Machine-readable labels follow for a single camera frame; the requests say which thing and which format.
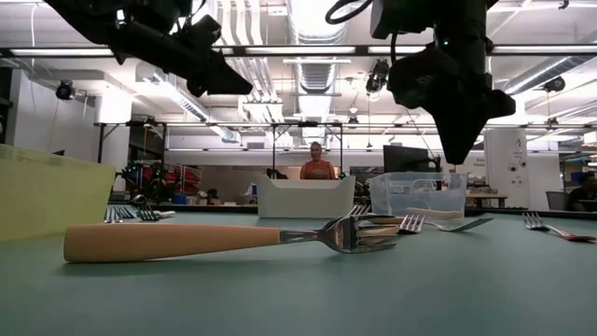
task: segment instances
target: ceiling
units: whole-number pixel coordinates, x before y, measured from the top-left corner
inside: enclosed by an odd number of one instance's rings
[[[488,14],[488,36],[496,44],[569,44],[579,43],[583,36],[597,31],[597,0],[572,0],[571,6],[558,10],[561,0],[501,0]],[[11,4],[0,1],[0,48],[10,47],[87,47],[92,44],[72,29],[54,10],[47,6]],[[263,7],[285,8],[285,0],[261,0]],[[319,4],[331,3],[321,0]],[[326,8],[313,11],[314,21],[323,20]],[[370,9],[365,10],[348,23],[346,44],[388,45],[388,40],[375,40],[368,34]],[[261,12],[261,35],[265,44],[289,44],[288,17]],[[232,12],[232,31],[236,22]],[[432,40],[432,31],[420,35],[401,35],[397,44],[424,45]],[[361,122],[406,122],[404,107],[394,103],[391,93],[382,91],[379,100],[370,101],[364,88],[364,78],[375,63],[372,58],[350,58],[350,63],[338,65],[334,93],[329,114],[332,119],[345,121],[351,115],[349,108],[357,107],[356,115]],[[488,65],[494,81],[499,86],[520,76],[525,71],[543,62],[546,58],[517,56],[491,57]],[[291,118],[299,111],[295,71],[292,64],[283,63],[283,58],[270,57],[267,60],[271,79],[278,97],[282,100],[283,115]],[[35,62],[35,71],[43,73],[55,70],[99,70],[104,71],[130,89],[135,96],[134,113],[154,115],[158,119],[174,121],[196,121],[189,119],[183,109],[153,85],[136,81],[135,71],[139,61],[127,60],[120,66],[109,59],[44,59]],[[547,100],[544,91],[529,91],[521,98],[525,102],[526,114],[532,122],[542,122],[550,115],[586,104],[597,103],[597,61],[591,60],[563,75],[567,87],[563,92],[552,93]],[[183,90],[184,81],[177,83]],[[203,96],[199,104],[210,111],[210,118],[224,121],[242,121],[237,111],[237,96]],[[433,122],[424,111],[412,111],[417,122]],[[597,113],[578,114],[567,123],[587,123],[597,120]],[[208,130],[187,129],[181,133],[210,134]]]

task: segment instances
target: security camera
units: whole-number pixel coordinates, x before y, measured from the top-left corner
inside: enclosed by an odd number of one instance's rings
[[[56,97],[64,101],[73,100],[75,98],[73,82],[71,80],[61,80],[58,89],[56,89]]]

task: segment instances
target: teal table surface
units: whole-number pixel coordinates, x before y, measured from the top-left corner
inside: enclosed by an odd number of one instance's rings
[[[321,220],[178,214],[172,222],[318,228]],[[576,234],[597,222],[546,219]],[[0,335],[595,335],[597,245],[425,227],[392,250],[320,243],[121,264],[65,264],[62,237],[0,244]]]

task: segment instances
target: white plastic bin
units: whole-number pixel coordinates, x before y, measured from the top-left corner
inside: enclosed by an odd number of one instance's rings
[[[369,180],[372,211],[405,216],[408,208],[465,213],[467,174],[388,173]]]

